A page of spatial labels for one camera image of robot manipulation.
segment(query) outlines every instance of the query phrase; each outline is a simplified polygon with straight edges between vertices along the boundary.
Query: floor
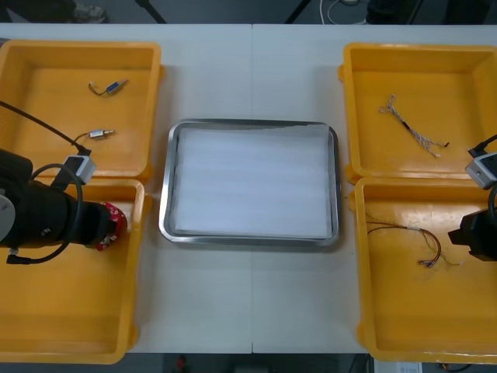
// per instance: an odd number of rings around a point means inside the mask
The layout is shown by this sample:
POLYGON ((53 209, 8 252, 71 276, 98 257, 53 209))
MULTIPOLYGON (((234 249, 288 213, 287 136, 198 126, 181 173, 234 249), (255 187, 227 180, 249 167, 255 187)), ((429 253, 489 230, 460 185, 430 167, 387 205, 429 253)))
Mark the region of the floor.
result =
MULTIPOLYGON (((79 0, 86 4, 101 5, 109 13, 111 23, 155 23, 134 0, 79 0)), ((300 0, 152 0, 151 3, 169 23, 284 23, 300 0)), ((323 0, 324 17, 333 0, 323 0)), ((414 24, 440 24, 447 0, 425 0, 414 24)), ((359 5, 337 4, 330 13, 337 23, 356 23, 364 19, 367 1, 359 5)), ((25 22, 12 14, 14 22, 25 22)), ((319 24, 319 0, 312 0, 295 21, 297 24, 319 24)), ((497 24, 497 1, 485 23, 497 24)), ((366 365, 361 356, 352 371, 352 354, 308 355, 187 355, 192 373, 228 373, 234 366, 265 366, 273 371, 362 373, 366 365)), ((127 354, 118 364, 110 366, 55 365, 55 364, 0 364, 0 373, 166 373, 176 365, 176 354, 127 354)), ((437 364, 424 364, 425 373, 443 373, 437 364)), ((467 373, 497 371, 493 366, 473 366, 467 373)))
MULTIPOLYGON (((134 0, 77 0, 107 9, 111 23, 155 23, 152 17, 134 0)), ((151 0, 168 23, 284 23, 301 0, 151 0)), ((319 1, 311 0, 294 23, 319 24, 319 1)), ((326 23, 326 11, 335 0, 322 0, 326 23)), ((339 24, 357 23, 364 20, 368 0, 358 5, 336 4, 330 11, 332 19, 339 24)), ((497 0, 485 20, 497 24, 497 0)), ((414 24, 440 24, 447 0, 424 0, 414 24)), ((12 14, 14 22, 24 22, 12 14)))
MULTIPOLYGON (((0 364, 1 373, 172 373, 176 354, 127 354, 115 365, 0 364)), ((189 373, 373 373, 366 355, 353 354, 189 354, 189 373)), ((451 365, 450 369, 463 365, 451 365)), ((438 364, 423 364, 423 373, 444 373, 438 364)), ((497 366, 473 365, 465 373, 496 373, 497 366)))

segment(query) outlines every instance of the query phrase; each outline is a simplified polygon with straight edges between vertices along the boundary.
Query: yellow bin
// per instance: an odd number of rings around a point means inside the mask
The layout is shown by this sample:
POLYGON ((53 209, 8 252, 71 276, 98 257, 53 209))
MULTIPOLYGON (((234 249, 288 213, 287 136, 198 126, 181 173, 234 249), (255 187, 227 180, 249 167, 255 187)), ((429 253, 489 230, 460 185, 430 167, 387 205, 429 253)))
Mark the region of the yellow bin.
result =
MULTIPOLYGON (((75 190, 68 190, 73 196, 75 190)), ((137 263, 147 207, 136 180, 92 180, 85 200, 107 201, 127 218, 127 234, 99 252, 70 245, 44 264, 0 261, 0 361, 111 364, 137 339, 137 263)), ((55 250, 21 249, 42 257, 55 250)))
POLYGON ((358 338, 382 361, 497 363, 497 263, 455 246, 448 232, 485 208, 472 180, 365 177, 349 206, 356 212, 361 324, 358 338), (425 228, 440 240, 433 258, 419 232, 368 231, 386 221, 425 228))
POLYGON ((343 58, 351 183, 364 176, 469 179, 467 150, 495 134, 494 47, 354 43, 343 58), (441 157, 429 154, 393 114, 379 112, 392 94, 409 126, 450 143, 433 148, 441 157))
MULTIPOLYGON (((70 138, 115 130, 103 140, 82 138, 97 165, 94 177, 147 180, 161 48, 154 43, 10 40, 0 49, 0 100, 56 127, 70 138), (110 96, 116 81, 128 83, 110 96)), ((63 162, 76 150, 45 128, 0 108, 0 148, 31 159, 34 169, 63 162)), ((48 170, 43 176, 54 176, 48 170)))
MULTIPOLYGON (((350 164, 356 184, 361 324, 358 338, 382 361, 497 364, 497 263, 454 246, 448 232, 464 215, 485 208, 488 192, 465 172, 467 153, 494 135, 497 123, 494 47, 350 44, 344 82, 350 164), (449 142, 429 154, 392 113, 389 96, 415 131, 449 142), (418 232, 382 229, 384 221, 425 228, 440 240, 442 258, 418 232)), ((488 147, 495 151, 495 145, 488 147)))

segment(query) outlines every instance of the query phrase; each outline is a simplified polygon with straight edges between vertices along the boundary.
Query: small electronic component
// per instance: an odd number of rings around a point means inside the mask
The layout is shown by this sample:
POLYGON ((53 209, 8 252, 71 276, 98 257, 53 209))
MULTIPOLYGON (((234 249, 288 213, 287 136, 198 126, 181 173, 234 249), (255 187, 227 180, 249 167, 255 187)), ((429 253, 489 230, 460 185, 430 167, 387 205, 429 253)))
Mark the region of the small electronic component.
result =
POLYGON ((116 130, 93 130, 90 132, 85 132, 84 134, 80 134, 75 141, 83 138, 84 136, 88 136, 89 138, 97 139, 97 138, 106 138, 110 134, 115 134, 116 130))
POLYGON ((111 85, 109 85, 104 91, 102 92, 97 92, 95 89, 95 83, 90 82, 88 83, 88 88, 90 91, 95 93, 97 96, 103 96, 103 95, 112 95, 116 92, 118 92, 123 86, 128 82, 128 79, 120 80, 118 82, 114 82, 111 85))
POLYGON ((386 106, 380 106, 380 109, 379 109, 380 113, 382 113, 382 114, 386 114, 386 113, 394 114, 397 117, 397 119, 399 119, 401 121, 401 123, 404 125, 405 129, 407 131, 409 131, 412 134, 412 136, 414 136, 416 141, 418 143, 420 143, 420 145, 422 147, 424 147, 424 149, 426 149, 426 151, 429 154, 433 155, 434 157, 439 158, 441 155, 433 152, 432 149, 430 148, 431 145, 436 145, 436 146, 440 146, 441 148, 446 148, 447 146, 449 146, 449 143, 447 142, 446 144, 440 144, 439 142, 431 141, 429 138, 425 138, 424 136, 422 136, 418 132, 414 131, 407 124, 407 122, 401 117, 401 115, 398 113, 398 111, 394 108, 394 101, 396 99, 397 99, 396 95, 390 95, 390 97, 388 98, 388 104, 386 106))

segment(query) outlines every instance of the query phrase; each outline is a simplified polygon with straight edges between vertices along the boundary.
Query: wire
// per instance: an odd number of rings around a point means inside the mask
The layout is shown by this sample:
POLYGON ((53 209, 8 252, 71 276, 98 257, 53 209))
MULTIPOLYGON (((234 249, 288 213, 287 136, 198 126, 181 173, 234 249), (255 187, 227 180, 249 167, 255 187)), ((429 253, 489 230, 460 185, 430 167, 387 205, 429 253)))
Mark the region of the wire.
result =
POLYGON ((321 24, 325 25, 325 17, 323 16, 323 0, 319 0, 319 16, 321 17, 321 24))
POLYGON ((418 264, 421 264, 427 268, 431 268, 435 265, 435 263, 438 261, 440 256, 442 255, 442 245, 440 244, 440 241, 438 238, 430 231, 424 229, 424 228, 416 228, 416 227, 408 227, 406 225, 398 225, 398 224, 392 224, 392 223, 385 223, 382 221, 366 221, 367 224, 379 224, 379 225, 385 225, 384 227, 378 227, 378 228, 373 228, 370 231, 367 232, 369 235, 372 232, 379 231, 381 229, 393 229, 393 228, 398 228, 398 229, 405 229, 408 231, 418 231, 421 234, 423 234, 423 237, 425 238, 426 244, 428 244, 428 240, 426 239, 425 235, 428 235, 433 239, 433 241, 436 243, 436 254, 431 260, 419 260, 418 264))
POLYGON ((497 196, 497 184, 494 184, 488 195, 488 215, 493 225, 497 225, 497 213, 495 212, 495 196, 497 196))
MULTIPOLYGON (((339 2, 342 2, 342 0, 335 0, 329 7, 328 7, 328 11, 326 12, 326 16, 328 17, 328 21, 332 24, 332 25, 339 25, 339 23, 336 23, 332 17, 330 16, 329 12, 332 10, 332 8, 337 5, 339 2)), ((355 22, 355 23, 348 23, 349 25, 366 25, 367 22, 365 19, 363 19, 362 21, 359 21, 359 22, 355 22)))
POLYGON ((473 148, 473 150, 475 150, 476 152, 484 150, 488 146, 488 144, 490 144, 491 142, 493 142, 495 140, 497 140, 497 134, 494 134, 491 138, 488 138, 487 140, 482 141, 480 144, 476 145, 473 148))
POLYGON ((76 185, 76 194, 78 196, 78 201, 76 204, 76 211, 74 211, 71 215, 74 216, 72 219, 72 226, 71 229, 69 230, 69 233, 64 237, 64 241, 61 243, 61 245, 53 251, 51 254, 48 254, 47 256, 44 256, 43 258, 39 259, 31 259, 31 258, 25 258, 22 256, 17 256, 14 254, 10 254, 7 256, 7 264, 40 264, 40 263, 45 263, 48 260, 52 260, 54 257, 58 256, 60 253, 62 253, 66 247, 69 246, 71 241, 74 239, 76 231, 78 230, 78 226, 80 224, 80 221, 82 219, 83 215, 83 189, 81 185, 81 180, 76 176, 75 173, 71 171, 69 167, 66 165, 62 165, 60 163, 51 163, 50 165, 46 165, 43 167, 40 167, 37 169, 33 175, 31 175, 31 180, 35 180, 38 175, 40 175, 43 171, 46 171, 48 169, 61 169, 65 171, 71 178, 72 181, 74 181, 76 185))
POLYGON ((449 364, 439 364, 439 367, 442 368, 444 371, 448 371, 451 373, 458 373, 460 371, 465 371, 466 369, 469 369, 473 364, 466 364, 465 366, 461 368, 456 368, 456 369, 449 369, 449 364))
POLYGON ((22 117, 25 117, 25 118, 33 121, 36 124, 39 124, 41 127, 44 127, 46 129, 48 129, 50 132, 53 132, 57 136, 63 138, 69 144, 75 146, 78 149, 78 151, 80 151, 81 153, 84 153, 85 155, 89 155, 90 154, 91 151, 89 151, 83 145, 78 144, 76 141, 72 140, 70 137, 68 137, 65 134, 63 134, 62 132, 60 132, 57 128, 50 126, 49 124, 43 122, 42 120, 40 120, 40 119, 38 119, 36 117, 33 117, 31 114, 28 114, 27 112, 25 112, 25 111, 23 111, 21 109, 18 109, 15 106, 9 105, 8 103, 6 103, 4 101, 0 101, 0 106, 3 106, 6 109, 8 109, 8 110, 10 110, 10 111, 12 111, 14 113, 17 113, 18 115, 20 115, 22 117))
POLYGON ((422 136, 420 133, 414 131, 411 126, 409 126, 407 124, 407 122, 401 117, 401 114, 398 113, 398 111, 394 108, 394 101, 397 99, 397 96, 396 95, 390 95, 388 97, 388 104, 386 106, 380 106, 380 109, 378 110, 380 113, 382 114, 386 114, 386 113, 392 113, 395 115, 395 117, 400 120, 400 122, 402 123, 402 125, 404 126, 404 128, 409 131, 411 133, 412 136, 414 136, 414 138, 416 139, 416 141, 422 146, 424 147, 424 149, 431 155, 433 155, 434 157, 437 157, 439 158, 441 155, 440 154, 436 154, 434 152, 432 152, 430 146, 431 145, 437 145, 437 146, 440 146, 441 148, 446 148, 447 146, 449 146, 449 142, 445 143, 445 144, 440 144, 439 142, 434 142, 434 141, 431 141, 429 138, 425 138, 424 136, 422 136))
POLYGON ((354 368, 354 365, 356 364, 356 360, 357 360, 358 357, 359 357, 359 354, 356 354, 356 356, 354 356, 354 359, 352 360, 352 364, 350 365, 348 373, 352 373, 352 370, 354 368))

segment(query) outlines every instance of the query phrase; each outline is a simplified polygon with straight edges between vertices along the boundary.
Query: red part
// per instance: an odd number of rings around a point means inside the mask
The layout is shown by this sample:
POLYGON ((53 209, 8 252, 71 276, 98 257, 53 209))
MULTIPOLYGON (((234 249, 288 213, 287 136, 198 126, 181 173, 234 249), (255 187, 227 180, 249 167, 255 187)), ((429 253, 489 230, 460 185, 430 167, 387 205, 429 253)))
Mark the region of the red part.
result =
POLYGON ((124 215, 124 213, 119 208, 117 208, 113 204, 110 204, 109 202, 103 202, 102 204, 107 207, 107 210, 109 210, 110 220, 116 222, 116 230, 114 232, 108 233, 96 246, 96 249, 98 251, 103 251, 111 246, 113 243, 115 243, 115 241, 119 239, 120 235, 127 227, 126 215, 124 215))

